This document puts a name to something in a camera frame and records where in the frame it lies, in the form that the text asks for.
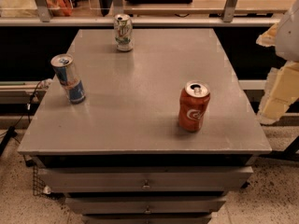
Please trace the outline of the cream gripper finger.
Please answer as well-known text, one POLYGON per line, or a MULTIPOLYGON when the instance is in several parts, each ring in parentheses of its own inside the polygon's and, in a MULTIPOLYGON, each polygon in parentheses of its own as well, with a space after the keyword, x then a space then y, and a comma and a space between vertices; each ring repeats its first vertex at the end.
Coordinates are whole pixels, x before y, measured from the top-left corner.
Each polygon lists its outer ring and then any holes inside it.
POLYGON ((263 47, 272 47, 276 43, 278 24, 273 24, 267 31, 262 33, 256 39, 256 43, 263 47))
POLYGON ((264 86, 264 96, 257 114, 261 124, 280 120, 299 99, 299 63, 286 62, 281 68, 271 68, 264 86))

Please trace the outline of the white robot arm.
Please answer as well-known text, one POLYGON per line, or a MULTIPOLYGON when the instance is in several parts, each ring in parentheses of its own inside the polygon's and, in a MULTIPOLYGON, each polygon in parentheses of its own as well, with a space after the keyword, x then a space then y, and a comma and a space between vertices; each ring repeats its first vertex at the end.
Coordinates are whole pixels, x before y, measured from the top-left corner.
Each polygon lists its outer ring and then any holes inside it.
POLYGON ((286 63, 271 68, 259 104, 258 120, 270 125, 286 113, 299 99, 299 0, 296 0, 281 20, 259 35, 256 43, 274 47, 278 57, 286 63))

